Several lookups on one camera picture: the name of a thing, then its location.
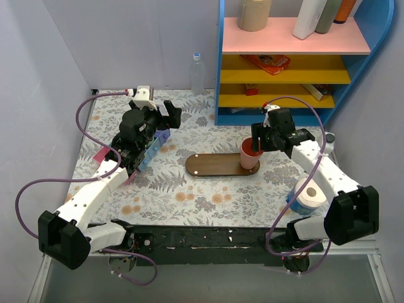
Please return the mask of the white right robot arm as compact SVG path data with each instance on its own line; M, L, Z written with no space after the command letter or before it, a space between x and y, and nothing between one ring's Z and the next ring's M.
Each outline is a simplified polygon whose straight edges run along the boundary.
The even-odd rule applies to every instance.
M262 123L251 126L252 148L284 152L299 164L324 193L330 207L324 218L307 217L287 225L286 245L300 251L310 240L329 239L336 245L375 234L379 230L379 193L345 175L321 152L315 137L296 129L287 108L267 105Z

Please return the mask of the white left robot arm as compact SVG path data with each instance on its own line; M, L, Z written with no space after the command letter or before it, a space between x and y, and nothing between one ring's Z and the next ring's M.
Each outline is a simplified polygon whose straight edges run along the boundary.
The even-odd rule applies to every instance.
M89 227L89 223L108 197L136 171L145 158L146 147L156 131L177 129L182 110L166 100L169 113L159 109L140 109L130 101L130 110L122 116L119 132L112 140L98 171L113 173L107 177L94 174L95 181L84 185L67 203L55 212L43 212L38 219L39 249L44 254L74 270L92 252L115 247L126 253L133 248L133 228L119 219Z

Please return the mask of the pink plastic cup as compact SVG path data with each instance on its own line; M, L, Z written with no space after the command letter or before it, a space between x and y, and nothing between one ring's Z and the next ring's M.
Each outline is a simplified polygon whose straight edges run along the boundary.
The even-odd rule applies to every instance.
M244 169L253 169L255 165L258 163L263 151L253 151L252 149L253 139L246 138L241 143L241 167Z

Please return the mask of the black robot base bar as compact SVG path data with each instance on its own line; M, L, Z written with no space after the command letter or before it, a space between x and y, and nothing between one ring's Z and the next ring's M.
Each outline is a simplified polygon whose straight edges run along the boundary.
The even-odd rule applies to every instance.
M142 254L157 265L263 264L282 266L265 249L268 228L135 225L115 254Z

